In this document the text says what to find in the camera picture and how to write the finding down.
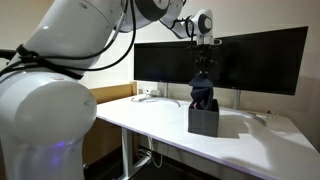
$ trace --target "white desk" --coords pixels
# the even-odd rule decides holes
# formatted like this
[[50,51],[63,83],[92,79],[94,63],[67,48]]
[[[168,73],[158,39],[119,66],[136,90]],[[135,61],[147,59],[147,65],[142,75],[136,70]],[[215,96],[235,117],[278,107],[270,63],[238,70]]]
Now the white desk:
[[[124,98],[98,105],[97,116],[123,127],[125,136],[135,131],[262,179],[320,179],[319,153],[289,119],[261,115],[267,122],[263,126],[220,109],[218,137],[213,138],[187,131],[190,102],[179,102],[181,107],[167,101]],[[125,174],[131,176],[132,169],[127,168]]]

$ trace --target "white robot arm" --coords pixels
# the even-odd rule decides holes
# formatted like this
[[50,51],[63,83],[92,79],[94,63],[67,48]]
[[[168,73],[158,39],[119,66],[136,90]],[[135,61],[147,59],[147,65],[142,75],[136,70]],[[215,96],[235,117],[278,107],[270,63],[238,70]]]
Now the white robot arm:
[[0,72],[0,137],[7,179],[84,179],[82,141],[97,104],[77,79],[92,70],[117,32],[134,31],[134,40],[136,29],[154,21],[160,20],[177,37],[193,32],[198,44],[212,44],[210,11],[177,23],[182,6],[182,0],[55,0]]

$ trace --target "black box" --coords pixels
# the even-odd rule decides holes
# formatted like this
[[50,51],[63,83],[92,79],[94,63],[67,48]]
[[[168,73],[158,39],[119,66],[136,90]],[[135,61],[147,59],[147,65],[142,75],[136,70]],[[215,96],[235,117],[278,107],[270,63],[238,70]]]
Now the black box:
[[190,105],[188,114],[188,132],[217,137],[219,115],[219,105],[216,99],[212,100],[211,110],[198,110]]

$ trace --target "monitor stand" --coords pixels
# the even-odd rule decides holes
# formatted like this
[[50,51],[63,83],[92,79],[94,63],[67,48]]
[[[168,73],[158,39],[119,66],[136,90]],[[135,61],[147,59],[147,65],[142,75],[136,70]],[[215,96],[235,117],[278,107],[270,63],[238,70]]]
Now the monitor stand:
[[266,124],[267,124],[266,121],[264,119],[258,117],[256,114],[239,110],[239,107],[240,107],[240,96],[241,96],[241,90],[237,90],[237,89],[234,90],[234,94],[233,94],[233,109],[228,109],[228,110],[232,111],[232,112],[243,114],[245,116],[249,116],[249,117],[259,121],[264,126],[266,126]]
[[163,97],[147,97],[144,99],[144,101],[159,101],[159,100],[171,101],[171,102],[177,104],[179,107],[181,107],[179,101],[177,101],[175,99],[168,98],[168,92],[169,92],[168,90],[169,90],[169,83],[164,83]]

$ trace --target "dark floor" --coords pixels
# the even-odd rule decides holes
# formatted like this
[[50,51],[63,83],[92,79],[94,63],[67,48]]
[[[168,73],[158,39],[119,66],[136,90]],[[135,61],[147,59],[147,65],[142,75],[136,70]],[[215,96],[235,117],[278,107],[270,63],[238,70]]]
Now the dark floor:
[[[113,152],[103,160],[85,170],[86,180],[113,180],[122,175],[121,150]],[[144,166],[131,180],[218,180],[168,157],[157,168],[153,163]]]

